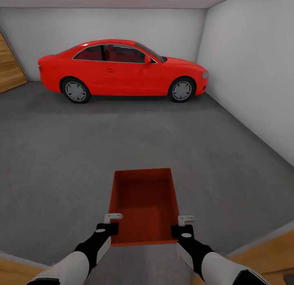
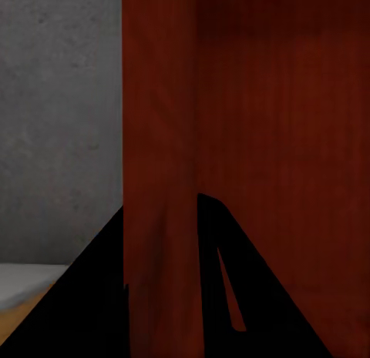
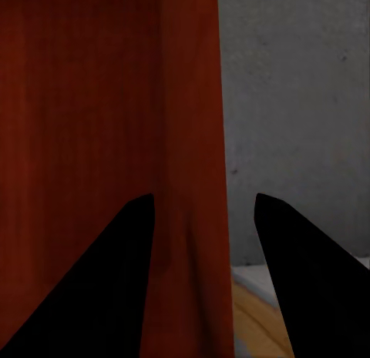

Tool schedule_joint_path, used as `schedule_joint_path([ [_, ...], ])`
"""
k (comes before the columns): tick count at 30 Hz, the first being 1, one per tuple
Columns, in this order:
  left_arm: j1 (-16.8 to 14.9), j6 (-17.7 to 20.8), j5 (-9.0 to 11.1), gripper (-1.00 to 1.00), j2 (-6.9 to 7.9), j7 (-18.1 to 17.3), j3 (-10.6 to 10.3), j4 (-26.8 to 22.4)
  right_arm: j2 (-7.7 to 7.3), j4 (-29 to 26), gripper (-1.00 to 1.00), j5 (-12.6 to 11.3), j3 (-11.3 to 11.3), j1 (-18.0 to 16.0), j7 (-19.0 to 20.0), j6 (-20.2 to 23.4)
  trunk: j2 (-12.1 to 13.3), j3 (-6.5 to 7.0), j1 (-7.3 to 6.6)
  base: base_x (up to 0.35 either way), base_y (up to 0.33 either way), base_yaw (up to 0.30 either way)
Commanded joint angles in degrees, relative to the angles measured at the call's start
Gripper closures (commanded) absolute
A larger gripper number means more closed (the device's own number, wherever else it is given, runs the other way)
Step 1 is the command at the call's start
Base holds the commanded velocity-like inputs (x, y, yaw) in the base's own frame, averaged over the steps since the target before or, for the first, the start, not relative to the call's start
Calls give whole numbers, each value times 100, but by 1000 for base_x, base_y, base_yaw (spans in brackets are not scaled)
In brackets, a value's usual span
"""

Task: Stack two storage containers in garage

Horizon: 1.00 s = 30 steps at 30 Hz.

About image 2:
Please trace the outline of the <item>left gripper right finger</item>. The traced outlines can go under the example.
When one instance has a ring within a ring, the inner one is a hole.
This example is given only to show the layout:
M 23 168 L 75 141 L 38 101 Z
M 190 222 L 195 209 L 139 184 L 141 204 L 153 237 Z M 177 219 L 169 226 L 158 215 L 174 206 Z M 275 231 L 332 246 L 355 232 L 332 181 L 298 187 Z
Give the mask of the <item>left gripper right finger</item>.
M 205 358 L 333 358 L 219 199 L 197 195 Z M 218 253 L 247 332 L 232 327 Z

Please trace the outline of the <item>storage box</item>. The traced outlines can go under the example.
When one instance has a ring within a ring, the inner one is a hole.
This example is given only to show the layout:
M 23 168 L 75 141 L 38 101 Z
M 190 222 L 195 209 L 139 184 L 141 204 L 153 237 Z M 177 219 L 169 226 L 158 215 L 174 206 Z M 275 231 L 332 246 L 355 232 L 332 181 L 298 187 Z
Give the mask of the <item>storage box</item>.
M 199 193 L 370 358 L 370 0 L 122 0 L 122 63 L 130 358 L 205 358 Z

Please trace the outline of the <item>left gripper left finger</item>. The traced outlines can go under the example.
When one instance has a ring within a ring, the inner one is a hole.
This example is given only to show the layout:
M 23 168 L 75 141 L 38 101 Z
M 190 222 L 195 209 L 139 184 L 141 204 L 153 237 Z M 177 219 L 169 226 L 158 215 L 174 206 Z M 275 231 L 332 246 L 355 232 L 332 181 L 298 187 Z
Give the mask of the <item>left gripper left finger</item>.
M 0 358 L 130 358 L 123 205 L 0 346 Z

